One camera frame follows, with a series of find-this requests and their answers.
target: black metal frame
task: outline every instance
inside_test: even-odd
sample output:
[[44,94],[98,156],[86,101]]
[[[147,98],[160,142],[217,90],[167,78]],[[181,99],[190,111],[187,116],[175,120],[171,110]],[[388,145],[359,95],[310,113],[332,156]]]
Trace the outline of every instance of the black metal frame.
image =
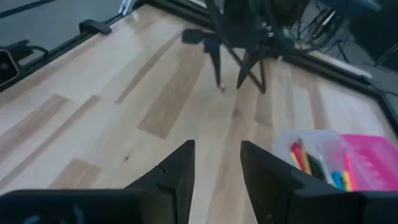
[[[175,14],[183,19],[186,19],[192,23],[198,24],[206,29],[213,30],[213,24],[209,18],[209,13],[206,9],[198,6],[197,4],[188,0],[148,0],[148,4],[165,10],[169,13]],[[133,10],[140,8],[144,3],[140,2],[133,7]],[[123,16],[118,14],[106,21],[106,25],[111,25],[122,19]],[[77,45],[83,43],[89,38],[93,37],[95,33],[84,32],[78,36],[70,39],[69,41],[59,45],[57,48],[51,50],[48,55],[44,58],[38,58],[32,62],[24,65],[25,74],[20,76],[13,82],[2,86],[0,91],[10,87],[19,80],[25,78],[31,73],[42,68],[44,65],[57,59],[59,56],[73,49]],[[312,57],[307,54],[290,54],[283,58],[286,62],[292,65],[304,68],[311,72],[314,72],[322,77],[337,82],[345,87],[361,92],[362,94],[368,95],[374,98],[380,105],[384,115],[398,137],[398,116],[393,107],[392,101],[389,99],[389,95],[392,94],[384,91],[382,86],[378,85],[374,80],[356,75],[352,72],[344,70],[340,67],[329,64],[318,58]]]

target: wooden table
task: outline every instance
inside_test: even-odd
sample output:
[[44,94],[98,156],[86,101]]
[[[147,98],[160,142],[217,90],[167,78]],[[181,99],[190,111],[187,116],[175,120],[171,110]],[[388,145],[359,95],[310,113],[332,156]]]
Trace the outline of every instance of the wooden table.
[[267,94],[238,91],[222,49],[222,94],[203,46],[180,41],[191,26],[143,6],[2,92],[1,192],[123,188],[195,139],[190,223],[255,223],[242,140],[271,149],[281,129],[333,129],[397,142],[373,99],[284,62],[266,62]]

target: pink plastic bin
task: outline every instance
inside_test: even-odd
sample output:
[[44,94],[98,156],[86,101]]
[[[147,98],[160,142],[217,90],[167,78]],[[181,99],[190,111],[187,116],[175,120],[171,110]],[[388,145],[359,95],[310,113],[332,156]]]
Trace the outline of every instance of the pink plastic bin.
[[398,150],[385,138],[344,134],[355,190],[398,190]]

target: clear plastic container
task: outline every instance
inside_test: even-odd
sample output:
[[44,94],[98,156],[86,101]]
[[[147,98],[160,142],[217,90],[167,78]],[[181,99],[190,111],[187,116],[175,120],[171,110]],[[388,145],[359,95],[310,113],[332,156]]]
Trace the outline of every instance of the clear plastic container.
[[295,166],[290,156],[291,146],[301,139],[304,148],[323,164],[326,181],[333,184],[331,173],[346,170],[344,156],[349,151],[347,142],[335,131],[330,130],[284,130],[272,142],[272,152]]
[[344,134],[356,190],[398,190],[398,150],[385,138]]

